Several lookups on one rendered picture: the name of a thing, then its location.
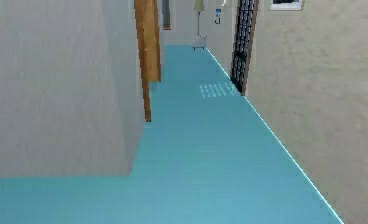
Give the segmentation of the pale green floor lamp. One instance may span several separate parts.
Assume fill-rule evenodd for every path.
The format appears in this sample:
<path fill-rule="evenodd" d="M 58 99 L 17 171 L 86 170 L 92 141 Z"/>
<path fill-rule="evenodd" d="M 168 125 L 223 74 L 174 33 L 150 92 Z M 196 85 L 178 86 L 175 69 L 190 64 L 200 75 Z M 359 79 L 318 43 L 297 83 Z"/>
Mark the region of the pale green floor lamp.
<path fill-rule="evenodd" d="M 204 11 L 204 0 L 195 0 L 193 10 L 197 13 L 197 35 L 200 35 L 200 15 Z"/>

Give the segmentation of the white framed wall picture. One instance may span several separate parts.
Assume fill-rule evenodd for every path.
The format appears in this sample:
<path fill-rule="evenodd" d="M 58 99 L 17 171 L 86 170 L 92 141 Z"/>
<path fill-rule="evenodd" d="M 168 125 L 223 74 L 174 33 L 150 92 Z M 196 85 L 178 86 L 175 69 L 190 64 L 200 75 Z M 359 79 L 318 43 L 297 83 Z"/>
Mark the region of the white framed wall picture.
<path fill-rule="evenodd" d="M 271 0 L 272 11 L 300 11 L 303 9 L 304 0 Z"/>

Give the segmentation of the black lattice room door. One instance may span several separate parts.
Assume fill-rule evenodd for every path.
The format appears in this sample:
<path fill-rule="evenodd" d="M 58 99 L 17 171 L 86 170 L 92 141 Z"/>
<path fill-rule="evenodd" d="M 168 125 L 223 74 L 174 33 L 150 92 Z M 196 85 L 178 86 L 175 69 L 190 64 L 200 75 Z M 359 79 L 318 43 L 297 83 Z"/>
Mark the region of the black lattice room door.
<path fill-rule="evenodd" d="M 230 79 L 244 95 L 248 80 L 259 0 L 238 0 Z"/>

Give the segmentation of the small white side table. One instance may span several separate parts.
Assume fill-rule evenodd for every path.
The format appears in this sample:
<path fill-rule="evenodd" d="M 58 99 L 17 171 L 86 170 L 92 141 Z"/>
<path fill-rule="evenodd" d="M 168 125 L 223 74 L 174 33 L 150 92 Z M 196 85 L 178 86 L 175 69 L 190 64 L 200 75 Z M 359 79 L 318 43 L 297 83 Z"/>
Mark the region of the small white side table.
<path fill-rule="evenodd" d="M 192 44 L 193 49 L 196 49 L 196 48 L 205 49 L 206 39 L 207 39 L 206 36 L 196 36 Z"/>

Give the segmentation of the brown wooden room door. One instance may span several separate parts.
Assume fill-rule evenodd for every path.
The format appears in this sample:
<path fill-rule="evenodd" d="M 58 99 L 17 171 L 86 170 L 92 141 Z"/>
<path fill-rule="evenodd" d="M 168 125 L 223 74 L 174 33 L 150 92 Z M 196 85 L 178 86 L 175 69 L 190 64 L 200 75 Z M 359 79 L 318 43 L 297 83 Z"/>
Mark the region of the brown wooden room door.
<path fill-rule="evenodd" d="M 157 0 L 134 0 L 145 121 L 152 121 L 149 84 L 161 81 Z"/>

